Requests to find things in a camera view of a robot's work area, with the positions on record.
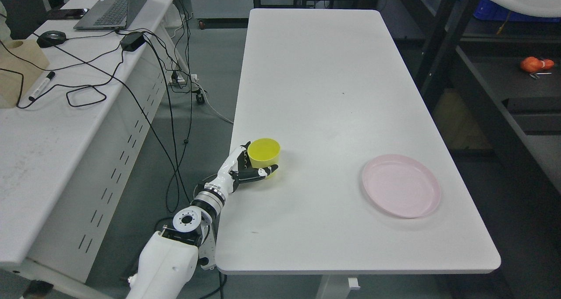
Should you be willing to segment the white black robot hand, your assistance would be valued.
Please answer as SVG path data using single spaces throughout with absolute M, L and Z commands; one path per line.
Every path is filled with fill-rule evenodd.
M 220 167 L 217 176 L 209 182 L 224 196 L 236 191 L 241 183 L 263 180 L 278 169 L 278 164 L 260 168 L 253 167 L 247 153 L 250 145 L 251 141 L 236 147 Z

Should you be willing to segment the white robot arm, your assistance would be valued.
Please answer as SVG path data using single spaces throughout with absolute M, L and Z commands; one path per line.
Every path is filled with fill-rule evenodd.
M 140 253 L 138 272 L 129 278 L 128 299 L 176 299 L 194 275 L 199 247 L 234 185 L 211 182 L 174 216 L 174 228 L 156 231 Z

